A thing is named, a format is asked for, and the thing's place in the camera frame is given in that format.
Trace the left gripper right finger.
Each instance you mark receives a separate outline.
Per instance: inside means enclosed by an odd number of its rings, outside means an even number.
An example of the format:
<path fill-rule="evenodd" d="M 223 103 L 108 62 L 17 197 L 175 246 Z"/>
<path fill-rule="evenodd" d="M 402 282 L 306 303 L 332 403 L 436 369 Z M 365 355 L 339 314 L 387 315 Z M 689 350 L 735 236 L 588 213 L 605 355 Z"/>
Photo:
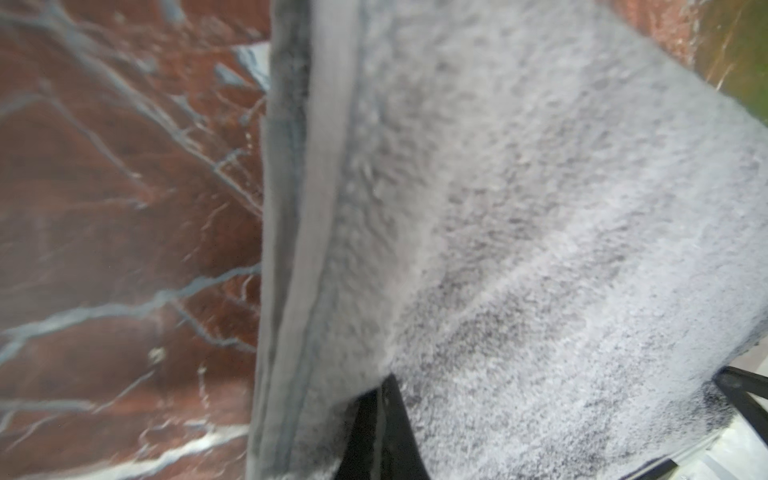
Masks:
<path fill-rule="evenodd" d="M 379 390 L 379 478 L 430 479 L 394 375 L 388 376 Z"/>

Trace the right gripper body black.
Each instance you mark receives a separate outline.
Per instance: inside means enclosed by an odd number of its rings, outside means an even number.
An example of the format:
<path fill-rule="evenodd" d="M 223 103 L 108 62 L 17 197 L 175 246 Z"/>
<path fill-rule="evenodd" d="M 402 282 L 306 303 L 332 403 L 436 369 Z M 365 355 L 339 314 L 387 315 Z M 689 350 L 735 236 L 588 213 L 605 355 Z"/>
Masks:
<path fill-rule="evenodd" d="M 733 366 L 714 383 L 736 415 L 723 430 L 629 474 L 629 479 L 765 479 L 767 377 Z"/>

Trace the grey terry towel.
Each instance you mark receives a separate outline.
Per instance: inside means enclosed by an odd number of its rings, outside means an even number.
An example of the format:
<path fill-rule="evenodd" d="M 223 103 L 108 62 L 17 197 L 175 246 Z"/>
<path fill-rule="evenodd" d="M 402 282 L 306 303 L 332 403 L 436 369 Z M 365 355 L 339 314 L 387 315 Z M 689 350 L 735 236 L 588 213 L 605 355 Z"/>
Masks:
<path fill-rule="evenodd" d="M 246 475 L 618 479 L 767 328 L 767 130 L 594 1 L 275 1 Z"/>

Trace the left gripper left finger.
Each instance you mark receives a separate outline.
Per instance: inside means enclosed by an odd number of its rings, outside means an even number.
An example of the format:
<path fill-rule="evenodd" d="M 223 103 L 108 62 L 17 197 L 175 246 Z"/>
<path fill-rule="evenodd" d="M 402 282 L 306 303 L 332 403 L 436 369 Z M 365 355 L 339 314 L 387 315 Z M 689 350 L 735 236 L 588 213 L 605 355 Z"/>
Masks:
<path fill-rule="evenodd" d="M 335 480 L 372 480 L 380 477 L 377 463 L 377 422 L 379 390 L 359 399 L 344 455 Z"/>

